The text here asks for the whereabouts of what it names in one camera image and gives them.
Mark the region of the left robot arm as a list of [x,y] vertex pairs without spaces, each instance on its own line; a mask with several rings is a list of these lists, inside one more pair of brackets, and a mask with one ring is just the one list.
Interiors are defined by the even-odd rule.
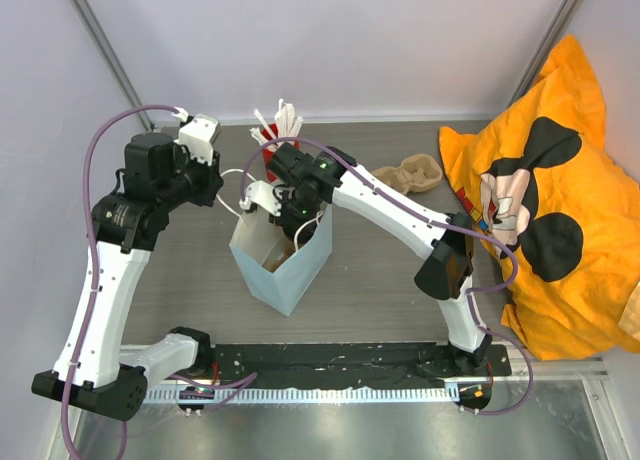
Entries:
[[127,422],[149,388],[183,371],[205,377],[213,365],[210,336],[172,329],[138,354],[120,351],[133,294],[169,214],[185,203],[212,206],[223,185],[212,134],[134,136],[123,177],[92,210],[95,250],[67,344],[54,367],[34,376],[34,394]]

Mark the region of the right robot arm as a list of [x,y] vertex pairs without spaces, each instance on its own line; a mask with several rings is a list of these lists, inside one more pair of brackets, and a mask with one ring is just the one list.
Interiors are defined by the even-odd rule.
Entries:
[[422,260],[414,283],[439,305],[455,369],[472,375],[487,364],[492,337],[485,332],[470,292],[474,242],[467,233],[469,218],[417,204],[335,147],[312,156],[286,143],[273,154],[267,169],[290,188],[273,219],[288,237],[309,235],[304,223],[324,203],[354,212],[387,231]]

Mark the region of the light blue paper bag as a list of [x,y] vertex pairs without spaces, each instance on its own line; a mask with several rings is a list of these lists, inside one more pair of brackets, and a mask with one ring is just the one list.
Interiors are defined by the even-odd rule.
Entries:
[[260,207],[245,212],[240,206],[229,247],[250,293],[288,316],[325,265],[333,248],[332,207],[323,206],[316,216],[316,230],[306,243],[292,241],[295,253],[275,272],[263,268],[274,245],[287,238],[272,215]]

